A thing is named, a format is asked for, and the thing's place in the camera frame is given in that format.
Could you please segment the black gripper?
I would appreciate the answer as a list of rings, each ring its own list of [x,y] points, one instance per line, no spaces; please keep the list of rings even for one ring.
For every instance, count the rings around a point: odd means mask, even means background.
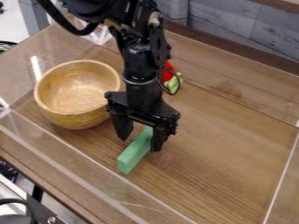
[[[160,78],[145,82],[125,79],[124,91],[108,91],[104,94],[106,112],[122,141],[132,133],[133,122],[153,127],[150,152],[160,151],[169,135],[176,134],[180,119],[180,112],[164,101],[164,90]]]

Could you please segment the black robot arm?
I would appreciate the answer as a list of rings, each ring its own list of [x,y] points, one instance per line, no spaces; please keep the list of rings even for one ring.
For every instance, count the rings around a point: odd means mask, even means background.
[[[116,134],[125,140],[133,123],[153,129],[149,149],[158,151],[176,133],[180,113],[164,101],[174,95],[164,85],[172,47],[164,36],[164,18],[154,0],[61,0],[78,19],[108,27],[124,60],[124,91],[105,93]]]

